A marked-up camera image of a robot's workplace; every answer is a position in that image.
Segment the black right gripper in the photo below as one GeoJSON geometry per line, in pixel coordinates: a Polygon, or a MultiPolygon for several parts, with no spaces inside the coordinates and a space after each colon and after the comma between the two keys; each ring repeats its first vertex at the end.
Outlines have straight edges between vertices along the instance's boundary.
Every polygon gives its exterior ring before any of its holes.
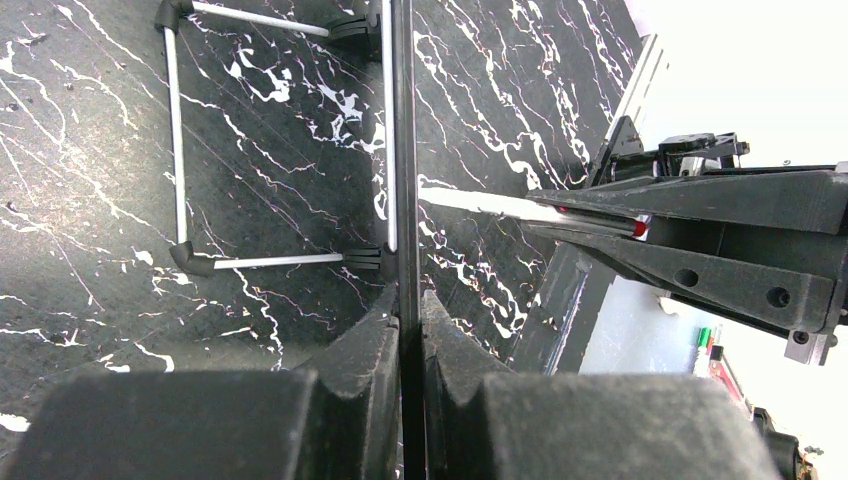
{"type": "Polygon", "coordinates": [[[836,327],[847,323],[846,162],[834,170],[640,177],[526,198],[626,217],[716,221],[662,221],[645,241],[522,226],[693,306],[770,332],[792,330],[784,356],[796,362],[823,366],[838,344],[836,327]]]}

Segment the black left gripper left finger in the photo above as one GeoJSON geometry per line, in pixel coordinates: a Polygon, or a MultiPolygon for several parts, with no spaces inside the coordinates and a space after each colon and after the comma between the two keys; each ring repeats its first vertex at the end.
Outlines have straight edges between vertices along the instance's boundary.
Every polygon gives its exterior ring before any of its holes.
{"type": "Polygon", "coordinates": [[[138,372],[56,389],[8,479],[391,479],[395,286],[292,370],[138,372]]]}

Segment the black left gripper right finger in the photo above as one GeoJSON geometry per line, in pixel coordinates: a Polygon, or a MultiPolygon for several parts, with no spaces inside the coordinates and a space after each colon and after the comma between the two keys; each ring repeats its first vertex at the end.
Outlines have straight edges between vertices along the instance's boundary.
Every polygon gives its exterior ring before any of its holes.
{"type": "Polygon", "coordinates": [[[691,375],[517,373],[421,300],[432,479],[775,479],[728,394],[691,375]]]}

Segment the white marker pen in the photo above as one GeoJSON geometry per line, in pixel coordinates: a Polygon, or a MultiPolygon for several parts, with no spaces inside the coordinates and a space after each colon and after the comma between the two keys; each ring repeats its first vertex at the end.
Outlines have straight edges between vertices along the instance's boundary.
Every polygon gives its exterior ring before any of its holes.
{"type": "Polygon", "coordinates": [[[418,191],[420,200],[433,205],[450,207],[496,217],[508,217],[531,226],[589,234],[622,236],[640,239],[647,234],[648,225],[638,219],[579,210],[573,207],[547,205],[493,193],[425,187],[418,191]]]}

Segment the small white whiteboard black frame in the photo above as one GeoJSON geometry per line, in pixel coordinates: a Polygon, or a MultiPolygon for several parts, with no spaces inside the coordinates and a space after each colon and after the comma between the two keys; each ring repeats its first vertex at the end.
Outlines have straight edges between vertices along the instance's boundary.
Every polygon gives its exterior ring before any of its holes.
{"type": "Polygon", "coordinates": [[[163,1],[159,4],[154,26],[164,38],[169,88],[171,138],[176,201],[177,243],[170,250],[176,265],[186,273],[208,276],[216,270],[270,267],[291,264],[332,263],[343,260],[341,254],[268,257],[251,260],[213,260],[195,255],[188,239],[186,214],[185,162],[181,114],[181,93],[176,53],[176,37],[182,18],[201,12],[223,18],[257,23],[273,28],[319,36],[327,41],[351,44],[360,42],[382,64],[385,107],[385,173],[387,241],[373,264],[385,275],[395,274],[400,320],[400,380],[403,423],[404,474],[408,479],[424,479],[426,466],[426,429],[424,402],[413,395],[423,387],[423,369],[419,366],[421,321],[418,313],[418,286],[415,275],[418,260],[413,249],[412,215],[417,201],[413,186],[415,149],[412,69],[405,65],[402,43],[403,1],[371,1],[368,14],[334,27],[318,27],[267,15],[203,3],[200,1],[163,1]]]}

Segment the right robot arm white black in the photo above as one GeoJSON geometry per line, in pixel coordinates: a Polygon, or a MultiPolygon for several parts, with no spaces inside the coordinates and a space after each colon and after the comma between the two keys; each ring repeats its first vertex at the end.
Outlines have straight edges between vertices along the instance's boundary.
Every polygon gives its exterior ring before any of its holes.
{"type": "Polygon", "coordinates": [[[546,215],[523,227],[821,366],[847,321],[847,166],[743,168],[748,150],[734,133],[647,150],[622,117],[585,186],[531,192],[546,215]]]}

